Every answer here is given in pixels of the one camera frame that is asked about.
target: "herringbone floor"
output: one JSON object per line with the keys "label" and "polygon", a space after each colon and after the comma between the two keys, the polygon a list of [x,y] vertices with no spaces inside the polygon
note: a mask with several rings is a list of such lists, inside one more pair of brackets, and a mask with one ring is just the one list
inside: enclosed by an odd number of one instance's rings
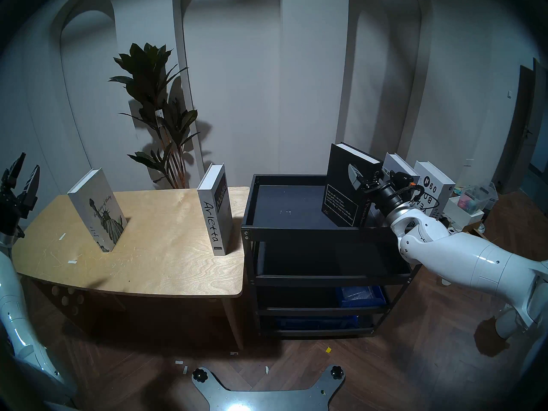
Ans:
{"label": "herringbone floor", "polygon": [[[502,196],[486,226],[499,246],[548,259],[548,219],[524,194]],[[249,323],[237,356],[217,302],[123,296],[128,312],[104,318],[89,338],[31,282],[22,283],[38,335],[74,375],[76,405],[85,410],[207,410],[191,382],[196,367],[231,390],[286,390],[310,387],[331,363],[346,372],[332,411],[486,409],[503,400],[526,351],[524,337],[493,336],[489,319],[499,300],[443,287],[424,268],[374,338],[259,340]]]}

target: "table top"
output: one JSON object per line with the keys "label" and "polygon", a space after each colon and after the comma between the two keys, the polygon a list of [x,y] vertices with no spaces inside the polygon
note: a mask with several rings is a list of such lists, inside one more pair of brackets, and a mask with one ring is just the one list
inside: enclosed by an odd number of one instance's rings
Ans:
{"label": "table top", "polygon": [[213,256],[196,189],[115,193],[128,224],[108,253],[94,242],[69,197],[57,196],[13,246],[13,264],[20,274],[78,289],[237,297],[248,195],[248,187],[229,188],[234,226],[226,256]]}

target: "cart shelf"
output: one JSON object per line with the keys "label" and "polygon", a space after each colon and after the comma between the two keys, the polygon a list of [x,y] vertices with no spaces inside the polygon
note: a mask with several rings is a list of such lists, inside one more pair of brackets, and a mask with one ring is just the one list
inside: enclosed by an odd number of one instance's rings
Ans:
{"label": "cart shelf", "polygon": [[[242,221],[242,239],[255,325],[261,335],[372,335],[420,265],[399,254],[388,227],[338,227],[321,211],[325,175],[255,175]],[[341,307],[336,287],[402,285],[392,301]],[[375,323],[367,316],[378,314]],[[360,316],[359,328],[281,329],[280,318]]]}

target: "book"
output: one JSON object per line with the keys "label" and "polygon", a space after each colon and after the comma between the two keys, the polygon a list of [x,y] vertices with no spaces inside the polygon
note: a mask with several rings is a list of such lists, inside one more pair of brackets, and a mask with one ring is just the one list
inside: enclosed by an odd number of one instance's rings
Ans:
{"label": "book", "polygon": [[102,168],[92,169],[68,192],[72,204],[95,243],[111,252],[127,221]]}
{"label": "book", "polygon": [[413,177],[413,182],[417,184],[419,182],[419,174],[409,166],[409,164],[399,157],[397,154],[386,154],[383,162],[383,173],[385,174],[384,179],[390,178],[390,171],[394,172],[404,172],[405,174],[411,175]]}
{"label": "book", "polygon": [[439,219],[453,193],[455,182],[430,162],[416,161],[414,169],[419,174],[417,184],[424,187],[424,194],[418,201],[417,207],[426,216]]}
{"label": "book", "polygon": [[215,256],[227,253],[232,231],[232,210],[225,164],[210,165],[198,185],[198,197]]}
{"label": "book", "polygon": [[359,179],[376,182],[382,166],[373,156],[348,144],[331,144],[322,212],[339,227],[363,226],[371,200],[359,191]]}

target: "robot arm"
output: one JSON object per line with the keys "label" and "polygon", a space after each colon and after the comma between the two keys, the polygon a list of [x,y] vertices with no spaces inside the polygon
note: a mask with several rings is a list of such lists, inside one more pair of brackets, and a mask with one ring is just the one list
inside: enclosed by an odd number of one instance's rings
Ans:
{"label": "robot arm", "polygon": [[[426,216],[412,201],[401,200],[390,184],[379,184],[365,193],[385,215],[406,261],[421,263],[447,281],[511,305],[519,317],[504,327],[497,325],[501,337],[510,336],[518,324],[529,329],[539,323],[548,304],[548,261],[526,259],[468,233],[450,235],[441,222]],[[412,221],[415,226],[405,233]]]}
{"label": "robot arm", "polygon": [[6,329],[14,357],[23,373],[34,382],[41,397],[55,403],[66,403],[76,387],[66,373],[58,371],[46,348],[39,342],[28,320],[25,297],[10,256],[15,237],[24,237],[18,223],[34,208],[37,197],[39,166],[36,165],[23,192],[12,193],[25,154],[6,169],[0,185],[0,321]]}

